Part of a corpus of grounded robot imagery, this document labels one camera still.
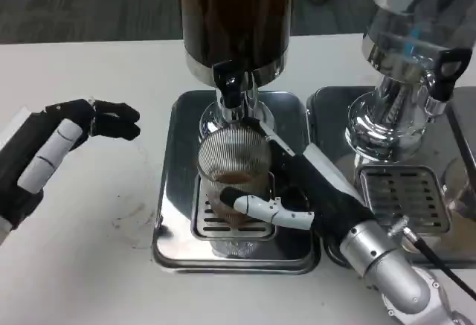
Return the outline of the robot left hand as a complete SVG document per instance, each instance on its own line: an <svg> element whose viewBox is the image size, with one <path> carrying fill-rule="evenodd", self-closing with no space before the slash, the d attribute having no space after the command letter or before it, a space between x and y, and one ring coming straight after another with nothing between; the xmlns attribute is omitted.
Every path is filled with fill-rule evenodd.
<svg viewBox="0 0 476 325"><path fill-rule="evenodd" d="M139 119L131 106L103 100L21 110L1 134L1 234L8 235L34 212L70 151L97 135L132 141L141 133Z"/></svg>

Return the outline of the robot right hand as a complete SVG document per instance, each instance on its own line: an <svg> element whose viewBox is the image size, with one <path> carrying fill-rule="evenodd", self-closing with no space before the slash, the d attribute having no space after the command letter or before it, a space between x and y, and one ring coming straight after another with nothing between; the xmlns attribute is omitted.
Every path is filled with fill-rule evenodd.
<svg viewBox="0 0 476 325"><path fill-rule="evenodd" d="M373 212L356 189L314 144L301 153L292 148L265 123L245 118L244 124L263 136L271 150L271 165L298 187L310 210L290 210L278 199L262 199L251 192L226 187L220 200L235 211L284 228L317 231L337 243L363 229L377 229Z"/></svg>

